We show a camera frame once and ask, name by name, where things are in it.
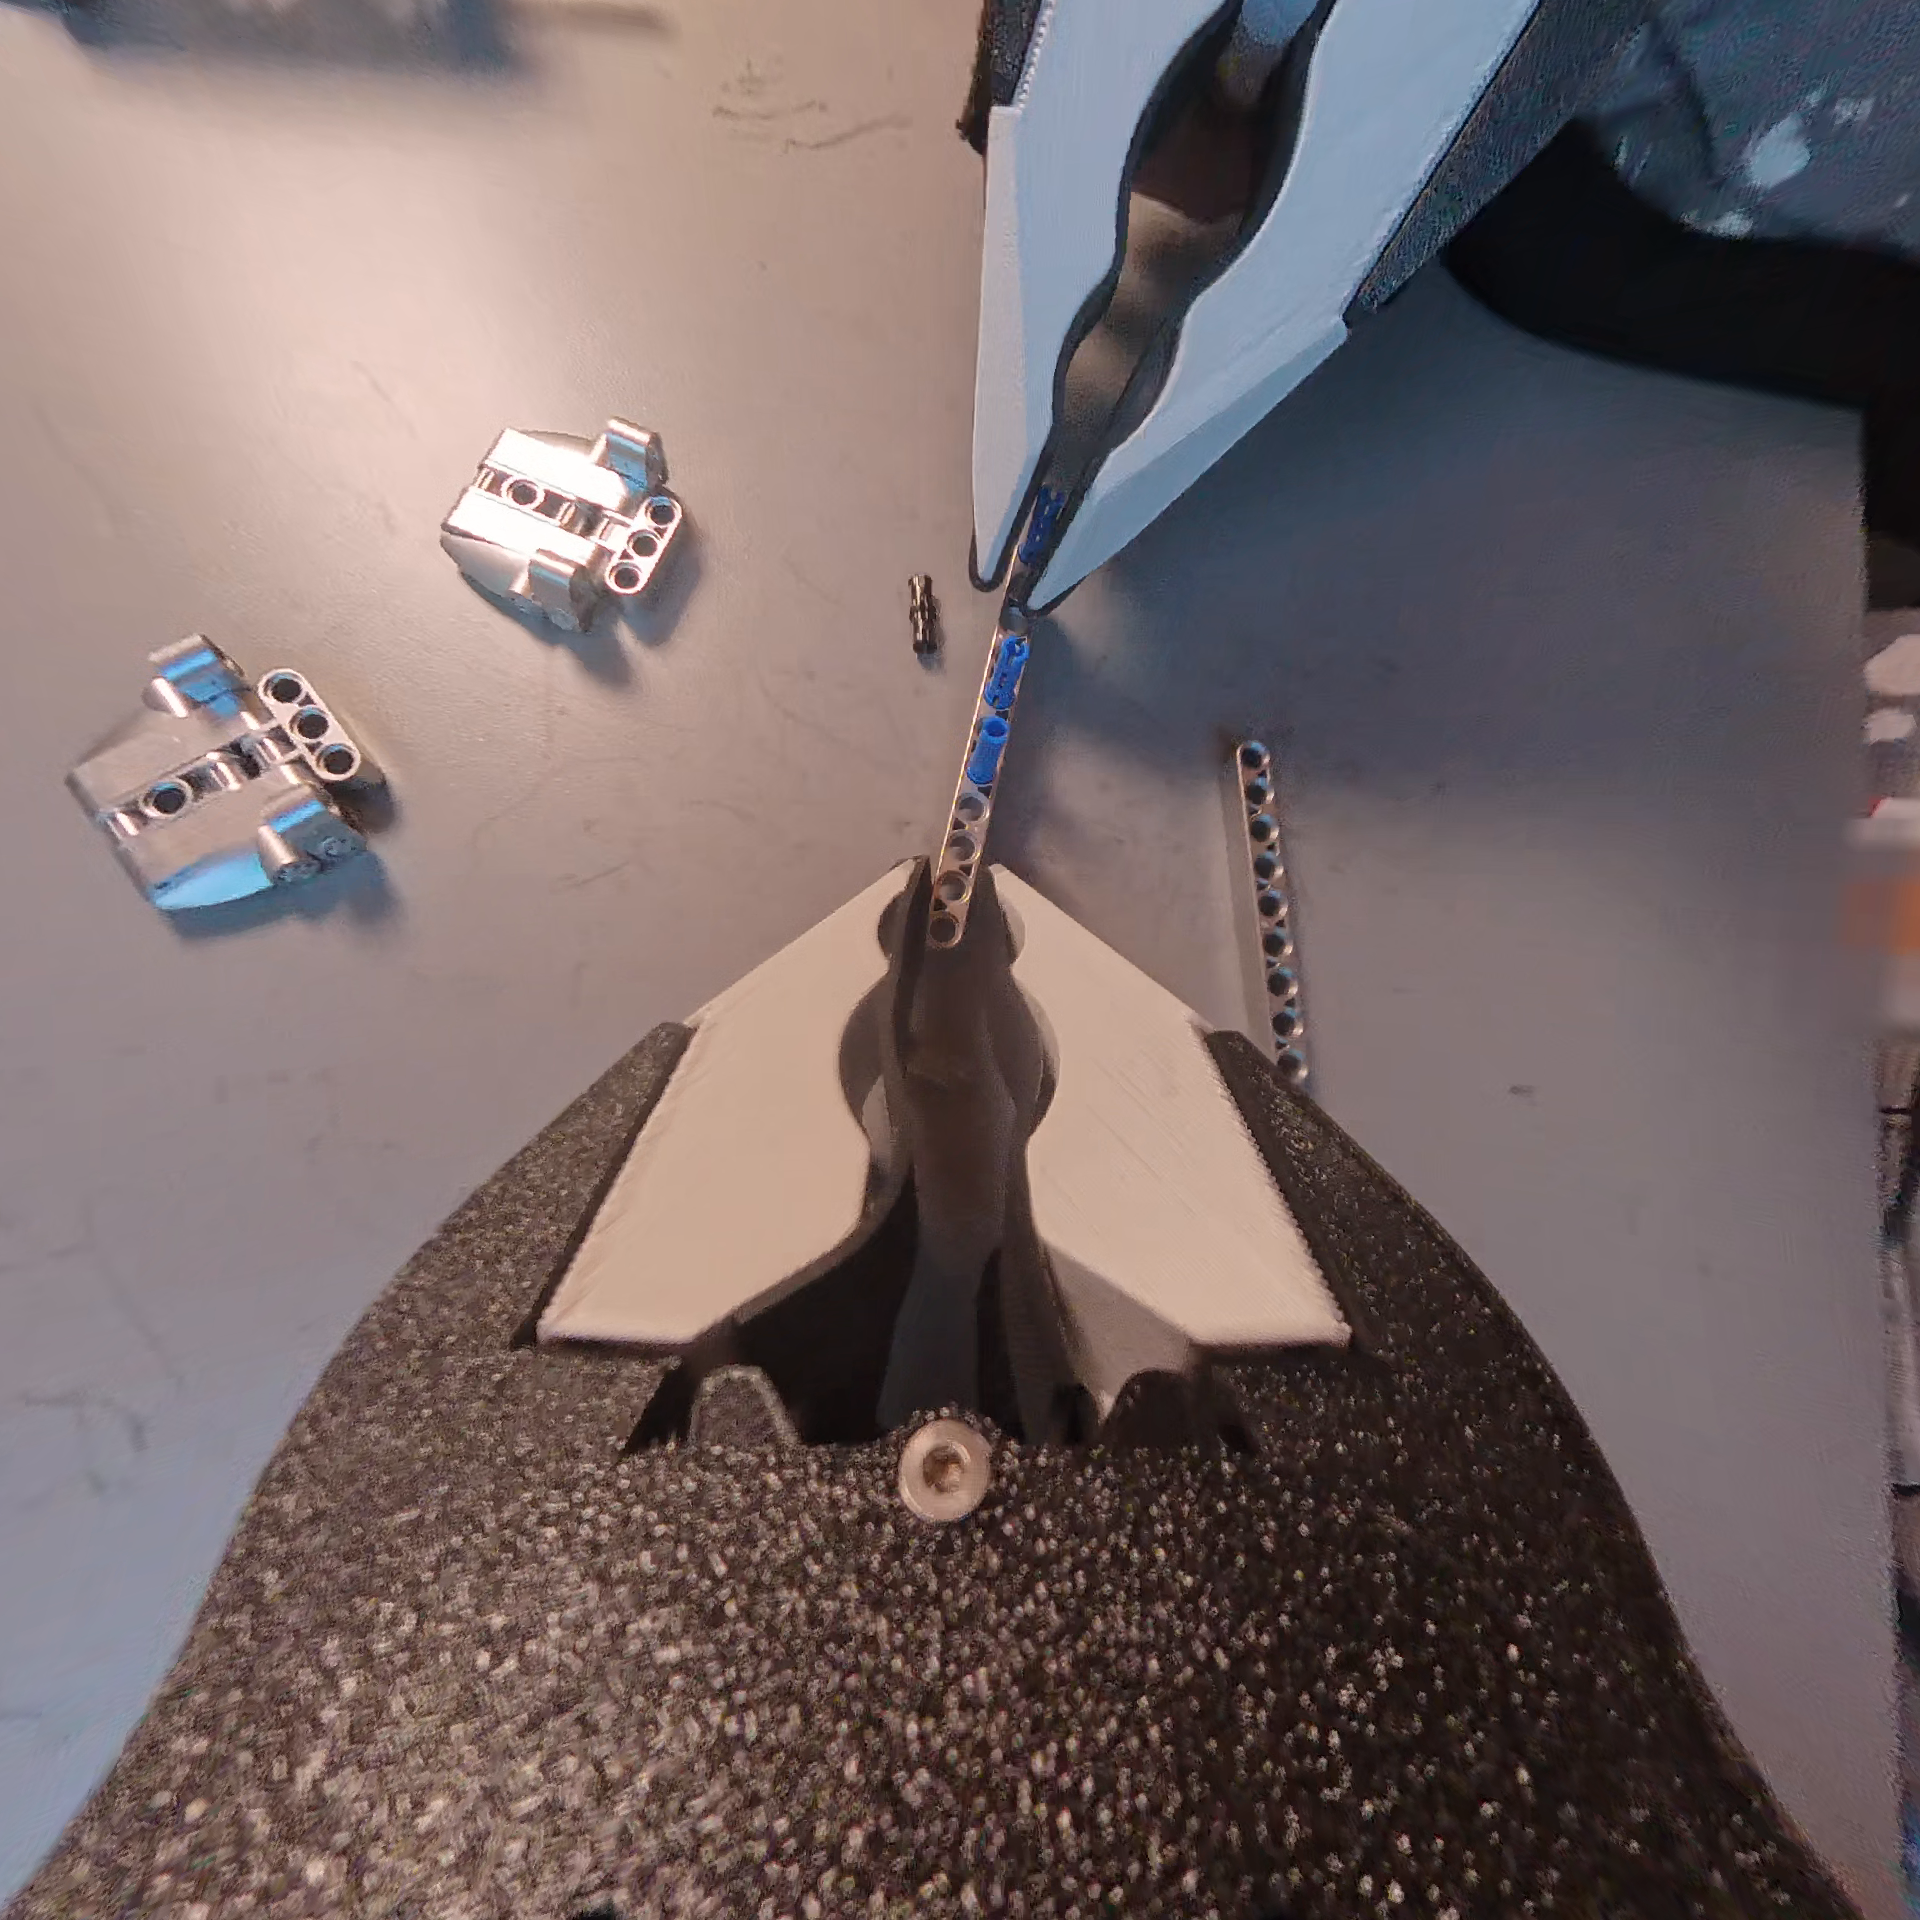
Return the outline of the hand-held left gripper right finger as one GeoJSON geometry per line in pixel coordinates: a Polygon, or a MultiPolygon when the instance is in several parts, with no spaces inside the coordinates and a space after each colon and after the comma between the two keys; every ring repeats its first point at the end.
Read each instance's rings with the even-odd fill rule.
{"type": "Polygon", "coordinates": [[[1013,1130],[984,1386],[1003,1374],[1024,1439],[1074,1442],[1140,1376],[1343,1351],[1197,1014],[1007,869],[991,894],[984,1018],[1013,1130]]]}

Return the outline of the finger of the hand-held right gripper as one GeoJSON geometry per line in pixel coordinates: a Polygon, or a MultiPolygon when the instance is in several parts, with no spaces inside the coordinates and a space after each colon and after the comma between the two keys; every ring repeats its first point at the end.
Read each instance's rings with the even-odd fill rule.
{"type": "Polygon", "coordinates": [[[985,160],[971,571],[1007,581],[1059,446],[1072,354],[1113,297],[1143,123],[1217,2],[991,2],[967,141],[985,160]]]}
{"type": "Polygon", "coordinates": [[[1024,602],[1055,607],[1391,298],[1546,133],[1546,3],[1024,8],[1024,602]],[[1066,481],[1066,375],[1121,278],[1128,211],[1181,83],[1271,57],[1242,226],[1164,323],[1136,423],[1066,481]]]}

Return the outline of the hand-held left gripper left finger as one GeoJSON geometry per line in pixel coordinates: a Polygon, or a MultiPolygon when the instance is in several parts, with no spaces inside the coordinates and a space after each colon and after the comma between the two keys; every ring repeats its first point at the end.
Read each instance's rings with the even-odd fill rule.
{"type": "Polygon", "coordinates": [[[821,1273],[889,1203],[903,1151],[882,1051],[917,878],[896,864],[695,1013],[541,1343],[689,1347],[821,1273]]]}

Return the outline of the person's right forearm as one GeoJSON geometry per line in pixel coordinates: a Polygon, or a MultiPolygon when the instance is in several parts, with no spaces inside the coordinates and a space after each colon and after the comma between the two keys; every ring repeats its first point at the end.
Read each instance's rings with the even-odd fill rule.
{"type": "Polygon", "coordinates": [[[1915,2],[1656,2],[1583,123],[1698,232],[1917,258],[1915,2]]]}

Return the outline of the silver toy engine block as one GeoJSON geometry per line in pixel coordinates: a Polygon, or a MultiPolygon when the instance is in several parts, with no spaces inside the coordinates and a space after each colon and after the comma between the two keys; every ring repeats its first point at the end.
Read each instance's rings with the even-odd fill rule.
{"type": "Polygon", "coordinates": [[[140,709],[65,784],[152,904],[236,904],[365,853],[357,809],[386,771],[314,679],[252,677],[202,633],[148,667],[140,709]]]}
{"type": "Polygon", "coordinates": [[[466,583],[568,633],[650,592],[684,526],[658,432],[596,438],[503,430],[442,520],[466,583]]]}

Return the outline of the long grey toy beam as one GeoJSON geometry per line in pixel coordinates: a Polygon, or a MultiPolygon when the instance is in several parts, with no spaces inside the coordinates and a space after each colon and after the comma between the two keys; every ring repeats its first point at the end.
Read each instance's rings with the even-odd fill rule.
{"type": "Polygon", "coordinates": [[[1256,735],[1229,742],[1224,803],[1233,853],[1235,939],[1244,1033],[1296,1090],[1311,1090],[1306,975],[1293,934],[1293,894],[1271,749],[1256,735]]]}
{"type": "Polygon", "coordinates": [[[985,871],[985,847],[993,826],[993,809],[1000,790],[1000,779],[1003,769],[1007,749],[1010,735],[1007,739],[1007,749],[1000,762],[1000,774],[993,789],[975,786],[967,779],[967,758],[975,744],[977,722],[985,712],[1000,712],[1009,719],[1013,733],[1013,719],[1018,710],[1018,697],[1010,709],[996,710],[988,701],[988,680],[995,671],[995,657],[1001,646],[1003,635],[1019,635],[1029,642],[1029,657],[1032,657],[1032,635],[1029,635],[1029,614],[1019,605],[1009,605],[1001,610],[1001,618],[996,633],[993,637],[993,649],[988,656],[988,665],[984,669],[977,706],[970,719],[967,742],[962,752],[962,760],[957,767],[956,789],[952,795],[952,816],[944,830],[944,841],[938,845],[935,856],[931,858],[931,904],[928,904],[928,949],[933,950],[952,950],[961,945],[970,926],[970,909],[971,898],[977,890],[977,881],[985,871]]]}

